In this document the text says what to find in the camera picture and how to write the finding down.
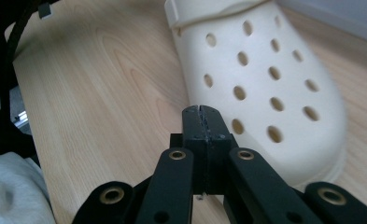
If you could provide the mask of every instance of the metal rivet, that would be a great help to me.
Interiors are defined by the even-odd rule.
[[[183,160],[186,158],[186,153],[184,153],[183,151],[176,150],[169,153],[169,158],[175,161]]]
[[[124,197],[124,190],[120,187],[110,187],[102,191],[99,200],[104,204],[118,203]]]
[[[253,155],[253,153],[249,151],[241,150],[238,151],[238,157],[242,160],[250,161],[253,160],[253,158],[255,158],[255,155]]]
[[[345,205],[346,197],[335,189],[321,188],[318,189],[318,195],[324,201],[334,205]]]

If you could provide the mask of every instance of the light wood tabletop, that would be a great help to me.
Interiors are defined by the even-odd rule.
[[[152,175],[189,105],[163,0],[63,0],[30,19],[14,66],[58,223],[99,185]],[[287,11],[332,74],[348,114],[336,183],[367,204],[367,42]],[[214,197],[193,223],[228,223]]]

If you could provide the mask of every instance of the wood surface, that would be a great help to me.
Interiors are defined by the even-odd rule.
[[[189,105],[162,0],[63,0],[30,19],[14,62],[58,223],[93,189],[150,176]],[[367,42],[286,11],[330,70],[348,112],[337,184],[367,203]],[[193,223],[228,223],[214,197]]]

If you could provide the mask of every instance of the wooden table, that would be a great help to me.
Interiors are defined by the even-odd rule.
[[[151,175],[189,105],[163,0],[63,0],[36,14],[14,62],[58,223],[97,186]],[[329,68],[348,111],[337,184],[367,203],[367,42],[286,11]],[[193,223],[227,223],[214,197]]]

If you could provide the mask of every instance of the black cable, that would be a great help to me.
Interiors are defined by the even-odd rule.
[[[16,21],[11,34],[7,41],[6,59],[2,68],[1,74],[1,93],[0,93],[0,105],[2,111],[2,127],[7,129],[10,118],[10,100],[9,100],[9,86],[8,86],[8,67],[14,60],[15,51],[18,43],[20,42],[21,35],[25,29],[26,24],[31,18],[32,14],[36,11],[36,8],[40,4],[41,0],[29,0],[26,8],[23,10],[20,18]]]

